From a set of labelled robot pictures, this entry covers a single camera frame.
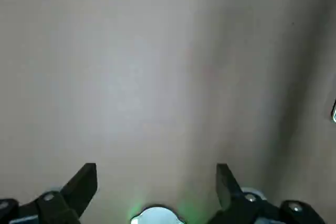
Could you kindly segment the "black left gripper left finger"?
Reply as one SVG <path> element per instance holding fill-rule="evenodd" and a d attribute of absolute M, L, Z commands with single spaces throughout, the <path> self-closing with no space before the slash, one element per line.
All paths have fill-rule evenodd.
<path fill-rule="evenodd" d="M 1 223 L 80 223 L 97 190 L 97 165 L 85 163 L 60 190 L 47 191 L 23 205 L 2 198 Z"/>

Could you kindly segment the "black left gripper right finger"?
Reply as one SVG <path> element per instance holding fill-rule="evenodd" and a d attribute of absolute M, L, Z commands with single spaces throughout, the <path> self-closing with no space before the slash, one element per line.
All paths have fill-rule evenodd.
<path fill-rule="evenodd" d="M 208 223 L 324 223 L 308 203 L 285 200 L 275 206 L 260 191 L 241 188 L 227 164 L 216 165 L 216 193 L 221 209 Z"/>

